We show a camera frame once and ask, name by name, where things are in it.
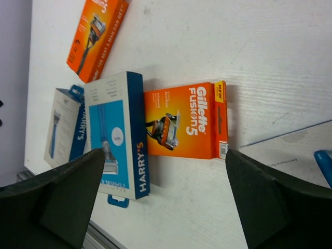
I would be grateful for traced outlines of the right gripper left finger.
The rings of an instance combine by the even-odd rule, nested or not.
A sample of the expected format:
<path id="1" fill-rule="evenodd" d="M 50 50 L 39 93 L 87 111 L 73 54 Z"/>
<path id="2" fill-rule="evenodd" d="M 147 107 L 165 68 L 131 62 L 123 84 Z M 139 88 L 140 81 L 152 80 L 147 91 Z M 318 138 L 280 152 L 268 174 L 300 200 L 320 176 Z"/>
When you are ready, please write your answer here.
<path id="1" fill-rule="evenodd" d="M 82 248 L 74 222 L 88 225 L 104 168 L 94 149 L 1 188 L 1 248 Z"/>

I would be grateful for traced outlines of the white blue Harry's box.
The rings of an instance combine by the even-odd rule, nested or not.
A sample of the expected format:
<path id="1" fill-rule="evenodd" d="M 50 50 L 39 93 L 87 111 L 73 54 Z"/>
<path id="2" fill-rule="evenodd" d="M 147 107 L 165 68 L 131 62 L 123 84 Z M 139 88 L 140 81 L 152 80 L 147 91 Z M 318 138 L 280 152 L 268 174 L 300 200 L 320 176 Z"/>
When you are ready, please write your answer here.
<path id="1" fill-rule="evenodd" d="M 150 193 L 143 76 L 117 73 L 87 83 L 84 92 L 87 145 L 105 157 L 99 192 L 127 208 Z"/>

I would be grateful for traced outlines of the orange Gillette box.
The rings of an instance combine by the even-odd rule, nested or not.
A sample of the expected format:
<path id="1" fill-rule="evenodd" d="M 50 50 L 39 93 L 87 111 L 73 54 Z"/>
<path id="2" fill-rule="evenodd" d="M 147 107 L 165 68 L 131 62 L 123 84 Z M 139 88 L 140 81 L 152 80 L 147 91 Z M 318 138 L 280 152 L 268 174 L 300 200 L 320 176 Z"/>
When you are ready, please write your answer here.
<path id="1" fill-rule="evenodd" d="M 100 78 L 128 5 L 127 1 L 85 2 L 67 57 L 68 66 L 84 83 Z"/>
<path id="2" fill-rule="evenodd" d="M 229 146 L 226 82 L 203 82 L 144 94 L 148 152 L 225 159 Z"/>

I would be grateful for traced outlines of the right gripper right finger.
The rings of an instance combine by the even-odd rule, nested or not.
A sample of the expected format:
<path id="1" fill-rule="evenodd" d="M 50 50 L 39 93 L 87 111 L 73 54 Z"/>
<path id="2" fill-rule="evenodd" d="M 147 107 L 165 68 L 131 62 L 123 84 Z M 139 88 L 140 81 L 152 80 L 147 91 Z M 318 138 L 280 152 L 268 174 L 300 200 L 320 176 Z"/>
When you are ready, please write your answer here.
<path id="1" fill-rule="evenodd" d="M 234 149 L 225 163 L 248 248 L 331 248 L 331 189 Z"/>

